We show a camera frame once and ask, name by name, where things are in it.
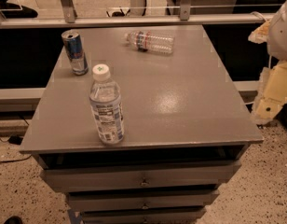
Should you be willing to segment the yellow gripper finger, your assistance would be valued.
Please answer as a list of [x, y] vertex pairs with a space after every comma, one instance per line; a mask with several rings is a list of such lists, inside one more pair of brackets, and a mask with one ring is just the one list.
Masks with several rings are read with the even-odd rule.
[[267, 42], [269, 25], [270, 21], [264, 22], [262, 25], [250, 33], [248, 40], [255, 44], [262, 44]]

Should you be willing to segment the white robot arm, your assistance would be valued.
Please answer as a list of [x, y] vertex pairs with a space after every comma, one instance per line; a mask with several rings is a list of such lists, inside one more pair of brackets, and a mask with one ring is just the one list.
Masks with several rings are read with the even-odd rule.
[[268, 55], [279, 60], [273, 68], [263, 68], [252, 106], [252, 121], [266, 125], [287, 104], [287, 0], [270, 21], [251, 32], [248, 40], [266, 42]]

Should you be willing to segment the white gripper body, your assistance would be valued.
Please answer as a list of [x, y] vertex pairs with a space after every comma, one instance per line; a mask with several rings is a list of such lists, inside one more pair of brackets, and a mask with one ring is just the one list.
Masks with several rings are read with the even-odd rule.
[[251, 118], [256, 125], [272, 121], [287, 104], [287, 61], [278, 62], [272, 69], [263, 68]]

